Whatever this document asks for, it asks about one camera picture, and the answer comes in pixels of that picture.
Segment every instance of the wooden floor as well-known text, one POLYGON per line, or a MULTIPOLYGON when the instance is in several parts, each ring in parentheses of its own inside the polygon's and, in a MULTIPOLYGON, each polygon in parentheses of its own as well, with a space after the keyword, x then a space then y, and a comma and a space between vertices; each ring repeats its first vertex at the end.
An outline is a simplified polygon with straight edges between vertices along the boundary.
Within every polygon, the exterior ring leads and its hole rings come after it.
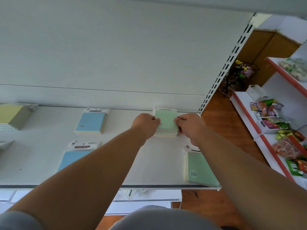
MULTIPOLYGON (((214 94, 202 119, 207 126, 217 132, 240 149, 257 160, 266 163, 249 131, 236 112, 229 97, 224 97, 220 91, 214 94)), ((180 203, 173 203, 178 208, 180 203)), ((232 226, 240 230, 250 229, 245 223, 235 206, 222 190, 182 190, 182 209, 191 210, 212 220, 219 226, 232 226)), ((105 216, 96 230, 109 229, 114 222, 123 216, 105 216)))

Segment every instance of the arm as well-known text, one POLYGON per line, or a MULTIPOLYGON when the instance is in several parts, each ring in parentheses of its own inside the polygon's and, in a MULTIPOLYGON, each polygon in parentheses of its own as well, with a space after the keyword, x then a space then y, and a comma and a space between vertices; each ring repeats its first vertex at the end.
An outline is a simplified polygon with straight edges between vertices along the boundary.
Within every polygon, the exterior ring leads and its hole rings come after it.
POLYGON ((47 179, 8 211, 28 213, 45 229, 95 229, 159 123, 140 114, 129 130, 47 179))
POLYGON ((253 229, 305 229, 307 191, 211 131, 197 114, 175 119, 199 147, 253 229))

